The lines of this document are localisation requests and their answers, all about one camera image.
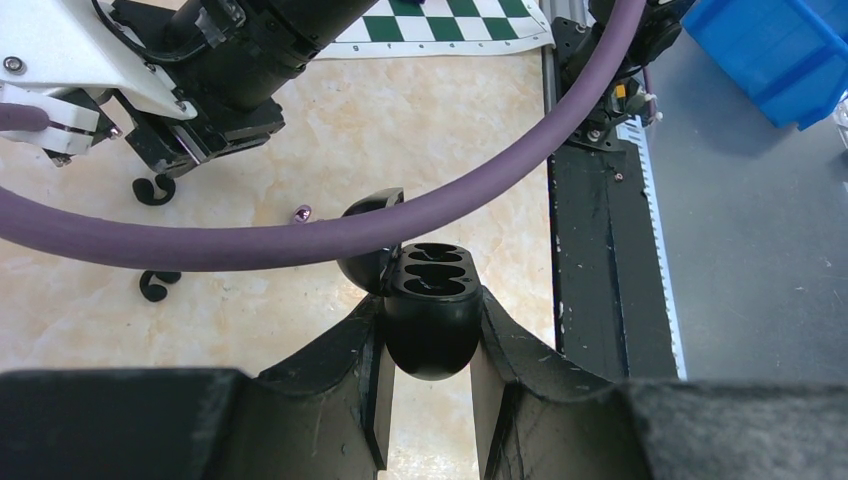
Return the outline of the black earbud charging case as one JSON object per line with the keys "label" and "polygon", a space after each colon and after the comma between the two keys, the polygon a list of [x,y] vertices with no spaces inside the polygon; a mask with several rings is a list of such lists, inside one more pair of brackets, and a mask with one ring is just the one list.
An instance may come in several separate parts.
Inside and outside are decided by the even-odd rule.
{"label": "black earbud charging case", "polygon": [[337,261],[343,275],[378,298],[377,323],[394,363],[440,381],[460,372],[481,336],[483,287],[459,246],[395,244]]}

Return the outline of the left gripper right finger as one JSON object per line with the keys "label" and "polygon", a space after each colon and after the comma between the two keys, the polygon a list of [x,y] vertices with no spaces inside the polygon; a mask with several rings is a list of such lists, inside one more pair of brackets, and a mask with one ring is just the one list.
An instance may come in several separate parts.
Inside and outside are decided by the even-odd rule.
{"label": "left gripper right finger", "polygon": [[843,384],[611,382],[489,291],[470,364],[484,479],[843,479]]}

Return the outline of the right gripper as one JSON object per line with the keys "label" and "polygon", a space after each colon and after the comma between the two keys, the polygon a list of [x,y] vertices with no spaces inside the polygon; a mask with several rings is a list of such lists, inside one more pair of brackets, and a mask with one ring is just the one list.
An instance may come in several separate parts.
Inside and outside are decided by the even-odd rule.
{"label": "right gripper", "polygon": [[132,150],[152,171],[171,178],[261,146],[285,125],[272,98],[287,81],[279,62],[106,60],[93,76],[95,85],[116,90],[130,115],[126,141]]}

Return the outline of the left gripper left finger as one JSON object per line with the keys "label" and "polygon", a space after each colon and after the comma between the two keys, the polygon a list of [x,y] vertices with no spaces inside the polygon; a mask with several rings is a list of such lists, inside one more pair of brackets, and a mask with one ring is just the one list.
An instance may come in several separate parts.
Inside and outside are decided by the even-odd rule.
{"label": "left gripper left finger", "polygon": [[1,377],[5,479],[374,479],[394,367],[380,300],[283,361],[234,368],[22,370]]}

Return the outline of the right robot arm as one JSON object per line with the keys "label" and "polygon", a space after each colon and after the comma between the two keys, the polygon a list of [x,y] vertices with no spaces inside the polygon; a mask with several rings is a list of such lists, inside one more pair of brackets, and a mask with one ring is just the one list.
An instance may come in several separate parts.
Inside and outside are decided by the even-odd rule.
{"label": "right robot arm", "polygon": [[57,164],[124,139],[176,178],[284,127],[274,94],[367,1],[5,1],[1,135]]}

